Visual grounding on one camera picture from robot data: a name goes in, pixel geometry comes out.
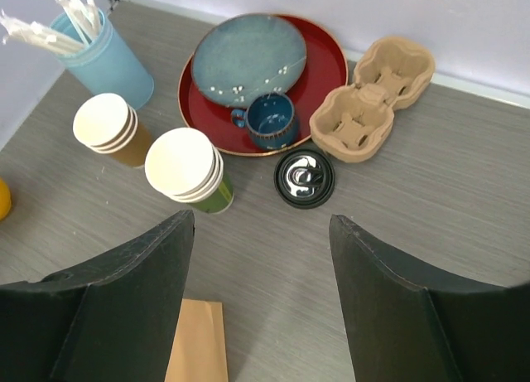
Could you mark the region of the green paper cup stack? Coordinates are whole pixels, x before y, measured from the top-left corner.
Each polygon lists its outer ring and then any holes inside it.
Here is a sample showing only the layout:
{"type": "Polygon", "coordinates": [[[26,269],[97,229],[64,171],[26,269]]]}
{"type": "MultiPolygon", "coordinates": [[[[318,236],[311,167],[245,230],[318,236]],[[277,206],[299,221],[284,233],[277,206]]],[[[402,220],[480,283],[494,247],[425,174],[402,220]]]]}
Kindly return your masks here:
{"type": "Polygon", "coordinates": [[[228,209],[234,189],[224,159],[194,128],[175,128],[150,147],[144,164],[150,185],[168,198],[207,214],[228,209]]]}

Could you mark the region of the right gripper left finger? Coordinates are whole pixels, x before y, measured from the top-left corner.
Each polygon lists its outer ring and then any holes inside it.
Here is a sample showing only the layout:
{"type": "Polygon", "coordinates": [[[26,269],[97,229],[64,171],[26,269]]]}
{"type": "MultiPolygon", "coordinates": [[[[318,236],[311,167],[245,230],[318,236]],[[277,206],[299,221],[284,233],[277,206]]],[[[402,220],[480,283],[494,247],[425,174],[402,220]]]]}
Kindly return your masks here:
{"type": "Polygon", "coordinates": [[[39,282],[2,285],[2,380],[164,380],[194,237],[183,210],[39,282]]]}

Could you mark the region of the brown paper cup stack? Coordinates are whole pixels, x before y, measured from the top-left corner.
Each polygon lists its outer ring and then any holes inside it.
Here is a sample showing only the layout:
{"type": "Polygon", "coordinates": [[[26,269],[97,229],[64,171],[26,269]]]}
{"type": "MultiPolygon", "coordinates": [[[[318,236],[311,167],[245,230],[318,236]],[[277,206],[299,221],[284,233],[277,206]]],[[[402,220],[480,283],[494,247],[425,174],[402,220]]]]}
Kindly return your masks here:
{"type": "Polygon", "coordinates": [[[86,100],[75,113],[72,130],[89,149],[130,167],[144,165],[153,143],[136,110],[113,93],[86,100]]]}

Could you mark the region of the black cup lid stack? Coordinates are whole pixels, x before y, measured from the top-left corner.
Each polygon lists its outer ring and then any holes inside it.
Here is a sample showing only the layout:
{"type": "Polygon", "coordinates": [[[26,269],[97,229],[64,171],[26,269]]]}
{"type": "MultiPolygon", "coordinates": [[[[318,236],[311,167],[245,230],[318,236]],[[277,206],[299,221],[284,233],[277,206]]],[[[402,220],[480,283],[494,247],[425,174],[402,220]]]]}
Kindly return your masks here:
{"type": "Polygon", "coordinates": [[[330,159],[311,148],[293,150],[280,158],[273,175],[277,194],[290,206],[309,210],[322,206],[335,190],[330,159]]]}

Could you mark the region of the brown paper bag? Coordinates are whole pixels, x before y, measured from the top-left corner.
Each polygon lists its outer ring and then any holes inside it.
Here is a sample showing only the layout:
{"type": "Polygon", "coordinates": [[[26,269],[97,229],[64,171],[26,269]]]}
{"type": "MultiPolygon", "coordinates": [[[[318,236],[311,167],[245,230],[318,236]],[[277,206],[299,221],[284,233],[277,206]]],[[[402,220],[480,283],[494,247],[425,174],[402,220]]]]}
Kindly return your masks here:
{"type": "Polygon", "coordinates": [[[182,301],[165,381],[229,381],[222,303],[182,301]]]}

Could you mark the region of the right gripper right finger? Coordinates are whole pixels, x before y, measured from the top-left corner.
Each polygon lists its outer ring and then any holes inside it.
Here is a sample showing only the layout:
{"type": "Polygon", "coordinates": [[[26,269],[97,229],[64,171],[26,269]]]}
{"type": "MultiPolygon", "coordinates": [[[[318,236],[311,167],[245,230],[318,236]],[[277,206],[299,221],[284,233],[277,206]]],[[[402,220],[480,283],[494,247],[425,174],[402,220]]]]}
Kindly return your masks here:
{"type": "Polygon", "coordinates": [[[528,380],[527,283],[445,271],[343,215],[329,239],[356,380],[528,380]]]}

